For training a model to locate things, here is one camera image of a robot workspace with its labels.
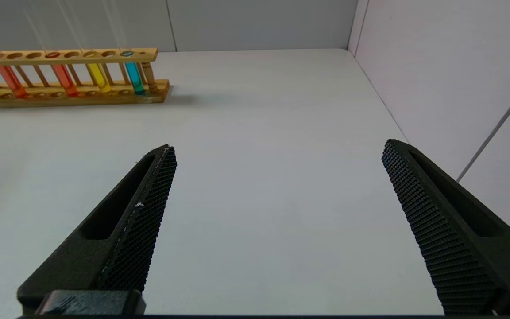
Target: orange liquid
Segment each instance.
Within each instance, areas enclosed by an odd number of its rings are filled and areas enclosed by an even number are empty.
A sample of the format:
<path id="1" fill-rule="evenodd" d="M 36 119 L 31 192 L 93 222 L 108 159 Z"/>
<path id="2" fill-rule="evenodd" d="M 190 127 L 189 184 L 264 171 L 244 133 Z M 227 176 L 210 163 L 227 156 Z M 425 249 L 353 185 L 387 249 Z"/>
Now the orange liquid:
<path id="1" fill-rule="evenodd" d="M 69 97 L 77 97 L 78 91 L 76 89 L 76 85 L 70 78 L 70 74 L 68 73 L 68 70 L 66 70 L 66 66 L 62 64 L 53 64 L 52 69 L 54 70 L 54 74 L 56 74 L 60 85 L 62 85 L 66 91 L 66 94 Z"/>
<path id="2" fill-rule="evenodd" d="M 18 99 L 26 99 L 28 97 L 27 91 L 21 84 L 21 81 L 17 78 L 17 75 L 13 72 L 12 68 L 8 65 L 0 65 L 0 73 L 4 78 L 5 83 L 8 84 L 9 89 L 13 91 L 13 94 Z"/>

